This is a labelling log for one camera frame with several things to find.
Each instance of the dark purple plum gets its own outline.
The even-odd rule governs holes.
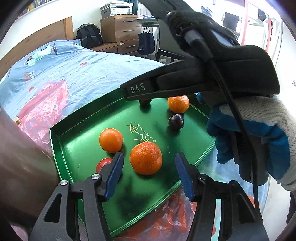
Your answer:
[[[150,102],[151,102],[151,99],[150,100],[139,100],[139,103],[140,103],[140,105],[149,105],[150,104]]]
[[[184,126],[184,119],[182,115],[175,114],[168,120],[168,125],[172,130],[180,130]]]

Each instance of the tray rim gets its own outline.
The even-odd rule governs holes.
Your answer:
[[[112,92],[118,92],[119,90],[120,90],[120,88],[115,89],[115,90],[113,90],[113,91],[111,91],[111,92],[109,92],[109,93],[106,93],[105,95],[103,95],[103,96],[101,96],[101,97],[99,97],[99,98],[102,98],[102,97],[104,97],[104,96],[106,96],[106,95],[109,95],[109,94],[111,94]],[[97,110],[96,112],[92,113],[90,116],[92,116],[92,115],[98,113],[99,111],[101,111],[102,109],[106,108],[107,106],[109,106],[109,105],[111,105],[111,104],[113,104],[113,103],[115,103],[115,102],[117,102],[117,101],[120,101],[120,100],[123,99],[123,98],[124,98],[124,97],[123,97],[123,95],[122,95],[122,93],[121,93],[121,96],[118,96],[118,99],[117,99],[116,101],[114,101],[114,102],[112,102],[112,103],[110,103],[110,104],[108,104],[108,105],[106,105],[106,106],[104,106],[104,107],[102,107],[102,108],[99,108],[99,110]],[[199,110],[195,105],[193,105],[193,104],[191,104],[191,103],[190,103],[190,105],[191,105],[195,110],[197,110],[198,112],[200,112],[203,116],[205,116],[207,119],[209,119],[209,117],[208,117],[204,112],[202,112],[201,110]],[[86,106],[86,105],[82,106],[81,108],[79,108],[78,110],[74,111],[74,112],[71,113],[70,115],[72,115],[72,114],[74,114],[74,113],[78,113],[78,112],[79,112],[83,107],[85,107],[85,106]],[[52,154],[53,154],[53,157],[54,157],[54,162],[55,162],[55,165],[56,165],[56,169],[57,169],[58,175],[59,175],[59,177],[60,177],[61,180],[62,180],[62,179],[67,179],[67,180],[69,180],[71,183],[73,183],[73,179],[72,179],[72,177],[71,177],[71,175],[70,175],[70,172],[69,172],[69,170],[68,170],[67,164],[65,163],[65,158],[64,158],[64,154],[63,154],[63,151],[62,151],[62,148],[61,148],[61,143],[60,143],[60,136],[62,136],[65,132],[67,132],[67,130],[64,131],[64,132],[63,132],[62,134],[60,134],[60,135],[57,135],[57,134],[54,132],[54,129],[55,129],[58,125],[60,125],[61,122],[65,122],[65,119],[67,119],[67,117],[65,117],[64,119],[60,120],[60,121],[57,122],[55,125],[53,125],[53,126],[49,129],[49,135],[50,135],[50,142],[51,142],[51,147],[52,147]],[[76,122],[76,124],[73,125],[71,128],[75,127],[75,126],[78,125],[80,122],[81,122],[81,121]],[[58,139],[59,150],[60,150],[61,155],[62,155],[62,157],[63,157],[63,165],[62,165],[62,167],[61,167],[61,166],[58,166],[58,164],[57,164],[56,154],[55,154],[55,152],[54,152],[54,148],[53,148],[53,140],[52,140],[53,135],[55,135],[55,137]],[[215,146],[215,139],[213,138],[211,144],[210,144],[210,145],[208,146],[208,148],[204,151],[204,153],[200,156],[200,158],[195,162],[194,165],[195,165],[195,166],[198,166],[198,165],[203,161],[203,159],[209,154],[209,152],[213,149],[214,146]],[[61,170],[62,170],[62,168],[64,168],[64,171],[65,171],[66,177],[62,177],[62,175],[61,175]],[[142,212],[140,215],[136,216],[135,218],[133,218],[132,220],[130,220],[129,222],[127,222],[125,225],[123,225],[123,226],[121,226],[120,228],[118,228],[118,229],[112,231],[112,232],[110,233],[111,236],[114,237],[114,236],[118,235],[118,234],[121,233],[123,230],[127,229],[128,227],[130,227],[131,225],[135,224],[137,221],[139,221],[140,219],[142,219],[144,216],[146,216],[146,215],[148,215],[149,213],[151,213],[154,209],[156,209],[156,208],[159,207],[163,202],[165,202],[165,201],[166,201],[171,195],[173,195],[173,193],[174,193],[174,192],[175,192],[180,186],[181,186],[181,181],[179,180],[179,181],[177,181],[177,182],[175,183],[174,186],[172,186],[172,187],[171,187],[171,188],[165,193],[165,195],[162,196],[162,198],[159,199],[158,202],[156,202],[154,205],[152,205],[147,211]],[[78,203],[80,203],[80,204],[83,206],[83,200],[82,200],[82,199],[79,199],[79,200],[78,200]],[[78,214],[78,218],[80,219],[80,221],[81,221],[81,222],[83,223],[83,225],[85,226],[85,222],[84,222],[84,220],[82,219],[82,217],[80,217],[79,214]]]

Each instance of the black backpack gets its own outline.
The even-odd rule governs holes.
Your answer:
[[[81,25],[77,30],[76,39],[81,39],[81,46],[85,48],[94,48],[103,43],[98,27],[91,23]]]

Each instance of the blue gripper pad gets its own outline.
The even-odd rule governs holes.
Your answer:
[[[192,201],[194,199],[193,181],[186,168],[186,166],[188,166],[189,163],[185,155],[183,153],[180,153],[180,154],[179,153],[176,154],[176,158],[175,158],[176,168],[177,168],[185,195],[186,197],[189,198],[190,201]]]
[[[113,168],[108,176],[106,181],[106,192],[104,197],[106,200],[109,200],[115,192],[115,187],[118,183],[119,177],[121,175],[121,171],[123,168],[123,154],[121,152],[117,152],[112,159],[112,162],[108,165],[113,165]]]

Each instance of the hand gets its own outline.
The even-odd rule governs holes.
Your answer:
[[[200,93],[197,99],[203,103]],[[283,188],[296,190],[296,121],[278,97],[242,97],[235,103],[246,131],[262,138],[269,147],[267,170]],[[207,123],[207,132],[216,137],[217,160],[226,163],[233,158],[228,131],[239,131],[227,104],[214,106]]]

